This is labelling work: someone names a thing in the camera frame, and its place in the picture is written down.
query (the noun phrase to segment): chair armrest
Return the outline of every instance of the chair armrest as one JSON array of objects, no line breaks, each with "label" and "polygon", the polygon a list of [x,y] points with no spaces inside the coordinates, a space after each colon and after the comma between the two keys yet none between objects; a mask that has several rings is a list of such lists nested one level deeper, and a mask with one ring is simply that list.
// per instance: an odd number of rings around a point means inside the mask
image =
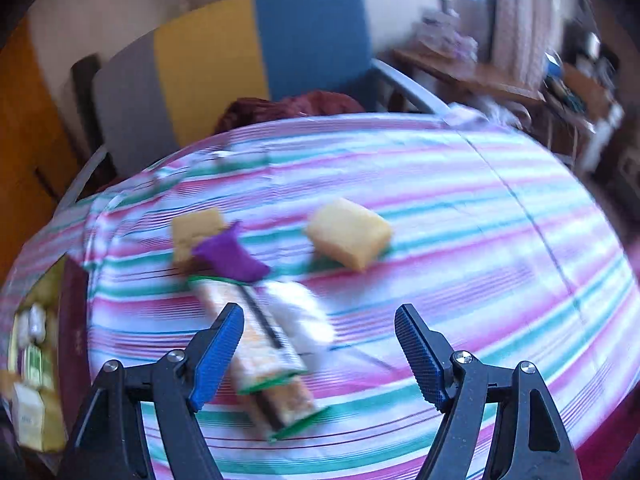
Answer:
[{"label": "chair armrest", "polygon": [[95,150],[95,153],[87,161],[82,170],[80,170],[80,173],[76,175],[75,179],[71,183],[71,186],[69,186],[69,189],[66,190],[66,193],[62,197],[62,199],[60,199],[58,207],[56,208],[55,213],[53,213],[53,216],[57,215],[61,211],[64,211],[69,206],[76,203],[78,197],[80,196],[80,193],[82,193],[82,190],[84,189],[84,186],[86,186],[89,178],[92,176],[92,174],[94,174],[96,168],[100,166],[100,163],[107,156],[107,153],[109,152],[104,144],[100,146],[100,148]]},{"label": "chair armrest", "polygon": [[379,59],[374,59],[373,69],[384,81],[404,95],[421,112],[438,116],[448,113],[449,107],[443,101],[392,66]]}]

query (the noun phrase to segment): wooden cabinet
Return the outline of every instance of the wooden cabinet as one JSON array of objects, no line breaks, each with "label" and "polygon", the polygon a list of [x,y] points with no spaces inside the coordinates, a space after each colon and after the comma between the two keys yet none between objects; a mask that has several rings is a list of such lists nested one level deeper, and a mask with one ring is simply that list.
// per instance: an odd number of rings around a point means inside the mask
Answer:
[{"label": "wooden cabinet", "polygon": [[78,171],[24,19],[0,50],[0,283]]}]

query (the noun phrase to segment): yellow chair panel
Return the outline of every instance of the yellow chair panel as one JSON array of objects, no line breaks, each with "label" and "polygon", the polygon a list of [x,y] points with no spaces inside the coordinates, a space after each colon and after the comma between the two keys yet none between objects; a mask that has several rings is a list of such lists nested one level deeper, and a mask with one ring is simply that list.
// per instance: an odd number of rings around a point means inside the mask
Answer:
[{"label": "yellow chair panel", "polygon": [[154,50],[180,146],[210,136],[237,98],[269,99],[253,0],[221,0],[163,25]]}]

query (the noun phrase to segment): blue gripper pad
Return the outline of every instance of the blue gripper pad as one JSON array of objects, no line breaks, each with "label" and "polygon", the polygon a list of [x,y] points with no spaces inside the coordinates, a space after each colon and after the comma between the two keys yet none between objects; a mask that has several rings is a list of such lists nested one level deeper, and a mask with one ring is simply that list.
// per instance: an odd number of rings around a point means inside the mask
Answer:
[{"label": "blue gripper pad", "polygon": [[424,400],[434,404],[440,412],[444,412],[450,401],[445,388],[444,370],[404,305],[396,310],[394,327]]},{"label": "blue gripper pad", "polygon": [[205,402],[211,400],[220,386],[220,381],[225,374],[231,358],[233,357],[238,342],[244,331],[244,313],[242,308],[235,303],[229,303],[220,313],[216,322],[209,330],[217,333],[211,339],[208,347],[204,350],[200,361],[197,363],[193,373],[193,389],[189,396],[189,404],[194,412],[199,412]]}]

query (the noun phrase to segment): table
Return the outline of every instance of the table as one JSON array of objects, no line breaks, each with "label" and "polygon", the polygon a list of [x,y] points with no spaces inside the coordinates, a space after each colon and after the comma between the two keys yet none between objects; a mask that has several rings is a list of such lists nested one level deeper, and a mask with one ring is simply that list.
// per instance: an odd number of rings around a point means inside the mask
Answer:
[{"label": "table", "polygon": [[[551,151],[553,144],[553,118],[557,117],[563,121],[568,127],[572,129],[572,154],[561,155],[556,153],[556,157],[564,162],[578,177],[584,176],[587,171],[585,170],[584,161],[585,156],[589,153],[590,145],[593,142],[595,136],[595,129],[592,123],[590,123],[583,114],[578,114],[569,110],[564,106],[556,97],[549,94],[545,94],[547,114],[547,128],[546,128],[546,148]],[[578,155],[578,141],[579,137],[583,137],[583,147]]]},{"label": "table", "polygon": [[537,89],[524,87],[508,74],[489,64],[448,59],[402,48],[395,49],[393,54],[400,64],[400,70],[408,76],[417,68],[461,90],[515,101],[525,106],[545,102]]},{"label": "table", "polygon": [[[366,273],[314,258],[303,233],[308,213],[336,196],[393,225]],[[326,367],[305,379],[331,408],[297,438],[260,441],[227,382],[198,414],[226,479],[414,478],[440,416],[394,336],[405,302],[485,363],[535,362],[575,446],[637,381],[638,286],[603,213],[547,150],[468,111],[240,128],[79,202],[14,265],[0,296],[2,352],[15,304],[65,251],[90,272],[93,375],[110,358],[140,364],[185,346],[209,320],[172,266],[170,221],[211,206],[243,222],[242,243],[275,278],[316,293],[337,332]],[[470,478],[482,474],[493,414]],[[156,477],[170,478],[152,406],[143,415]]]}]

